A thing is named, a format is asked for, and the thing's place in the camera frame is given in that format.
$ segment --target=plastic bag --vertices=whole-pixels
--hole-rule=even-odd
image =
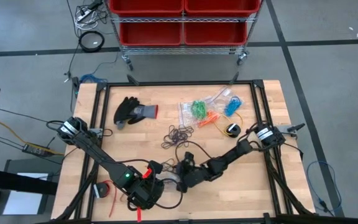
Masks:
[[[195,126],[208,119],[208,111],[211,102],[211,96],[200,100],[184,102],[178,104],[179,125]]]
[[[219,92],[212,97],[208,103],[218,113],[225,114],[226,116],[232,116],[234,112],[244,103],[229,86],[225,86],[219,90]]]

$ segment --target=blue cable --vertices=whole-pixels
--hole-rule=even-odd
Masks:
[[[230,102],[226,107],[224,108],[224,114],[226,116],[232,116],[234,112],[241,106],[242,102],[238,96],[233,96],[230,99]]]
[[[317,196],[319,202],[322,202],[323,199],[321,199],[321,197],[320,197],[320,196],[317,194],[317,192],[314,190],[314,187],[313,187],[313,185],[311,184],[310,178],[309,178],[309,169],[310,169],[311,165],[313,165],[313,164],[315,164],[315,163],[324,164],[324,165],[328,166],[330,169],[333,170],[333,181],[334,181],[335,190],[336,190],[336,192],[338,193],[339,205],[338,205],[336,208],[333,208],[332,210],[329,210],[329,211],[330,211],[330,212],[335,212],[337,209],[339,209],[339,208],[342,206],[342,196],[341,196],[341,193],[339,192],[338,187],[337,187],[337,185],[336,185],[335,170],[334,170],[334,168],[333,168],[331,165],[329,165],[328,163],[323,162],[323,161],[314,161],[314,162],[312,162],[312,163],[310,163],[310,164],[308,165],[308,168],[306,169],[306,178],[307,178],[307,180],[308,180],[308,183],[309,183],[309,185],[310,185],[311,190],[312,190],[313,193]],[[318,210],[321,210],[321,211],[325,212],[323,208],[319,208],[319,207],[317,207],[317,206],[314,206],[314,207],[316,207]]]
[[[95,77],[95,76],[92,75],[92,74],[86,74],[86,75],[83,75],[83,76],[80,78],[80,83],[86,83],[86,82],[101,83],[101,82],[107,82],[107,79],[105,79],[105,78],[98,78],[98,77]]]

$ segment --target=yellow cable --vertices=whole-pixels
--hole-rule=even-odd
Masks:
[[[43,149],[44,151],[53,153],[53,154],[55,154],[55,155],[64,156],[64,154],[62,154],[62,153],[53,151],[53,150],[51,150],[51,149],[47,149],[47,148],[45,148],[45,147],[37,146],[37,145],[35,145],[35,144],[32,144],[32,143],[30,143],[30,142],[27,142],[27,141],[23,140],[22,138],[20,138],[20,137],[12,130],[12,128],[10,128],[8,125],[6,125],[6,124],[4,124],[4,123],[2,123],[2,122],[0,122],[0,125],[2,125],[2,126],[4,126],[5,128],[7,128],[13,135],[15,135],[15,137],[16,137],[18,140],[20,140],[20,141],[23,142],[24,144],[28,144],[29,146],[35,147],[35,148],[37,148],[37,149]]]
[[[240,119],[241,119],[241,126],[240,126],[240,128],[242,128],[242,125],[244,124],[244,120],[242,119],[242,116],[241,116],[239,113],[235,112],[235,114],[240,117]],[[228,117],[227,117],[226,115],[224,115],[224,114],[221,114],[221,115],[224,116],[231,124],[233,124],[233,122],[230,120],[230,118],[228,118]],[[215,125],[215,127],[216,127],[222,134],[224,134],[224,135],[226,135],[227,137],[229,137],[230,134],[227,133],[226,129],[222,131],[222,129],[220,129],[220,128],[216,125],[215,122],[214,122],[214,125]]]

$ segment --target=gray floor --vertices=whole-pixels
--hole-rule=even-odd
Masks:
[[[72,6],[81,3],[70,0]],[[358,39],[358,1],[273,0],[273,6],[287,41]],[[99,28],[111,32],[109,26]],[[251,41],[278,41],[266,6]],[[106,35],[105,47],[115,46],[114,37]],[[76,37],[65,1],[0,0],[0,52],[75,47]],[[326,159],[335,168],[344,214],[358,217],[358,44],[289,47],[289,50]],[[305,123],[282,48],[250,47],[249,52],[251,55],[239,68],[240,79],[280,80],[292,123]],[[99,63],[113,61],[116,54],[78,54],[72,74],[90,73]],[[31,56],[0,57],[0,108],[47,120],[69,117],[71,86],[63,82],[66,79],[63,73],[71,57],[72,54],[36,55],[36,52]],[[233,55],[133,56],[131,59],[135,66],[131,74],[139,81],[225,80],[237,72],[237,57]],[[102,65],[96,76],[110,82],[125,82],[127,73],[130,72],[119,58],[114,65]],[[37,144],[46,144],[54,135],[43,123],[32,119],[0,111],[0,120]],[[2,127],[0,135],[11,138]],[[298,145],[305,152],[306,168],[316,160],[308,128],[300,131]],[[63,151],[64,144],[57,140],[51,147]],[[31,157],[0,144],[0,170],[7,159]],[[311,181],[329,203],[317,166],[311,170]],[[50,211],[49,207],[44,215],[36,217],[2,217],[0,223],[41,222],[48,219]]]

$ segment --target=wire rack cart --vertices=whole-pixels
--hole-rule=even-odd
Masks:
[[[254,14],[254,16],[248,17],[193,17],[188,16],[185,10],[182,11],[181,17],[120,17],[117,14],[111,12],[109,7],[109,2],[113,0],[103,0],[108,12],[109,20],[111,22],[115,38],[119,44],[121,51],[121,57],[127,64],[129,70],[133,70],[132,62],[129,58],[129,55],[226,55],[233,54],[238,55],[237,65],[242,65],[244,60],[249,55],[247,51],[247,44],[253,33],[254,27],[258,20],[260,10],[263,6],[264,0],[260,0],[259,10]],[[213,23],[251,23],[248,35],[244,37],[245,43],[241,45],[189,45],[181,43],[178,46],[153,46],[142,45],[142,46],[128,46],[122,45],[122,40],[120,39],[120,34],[117,30],[117,25],[121,23],[166,23],[166,22],[176,22],[176,23],[204,23],[204,22],[213,22]]]

